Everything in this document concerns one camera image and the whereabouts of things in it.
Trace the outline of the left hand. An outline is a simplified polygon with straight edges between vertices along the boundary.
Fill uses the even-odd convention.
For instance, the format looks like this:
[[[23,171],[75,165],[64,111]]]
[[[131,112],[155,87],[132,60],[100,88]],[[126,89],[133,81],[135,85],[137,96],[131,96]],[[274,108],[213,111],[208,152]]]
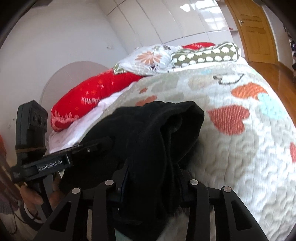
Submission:
[[[52,184],[53,193],[49,197],[49,202],[53,209],[55,209],[61,202],[61,200],[65,197],[65,195],[59,189],[60,180],[61,177],[57,175]],[[42,197],[37,192],[28,188],[26,185],[21,186],[20,194],[29,213],[35,215],[38,212],[36,206],[43,204]]]

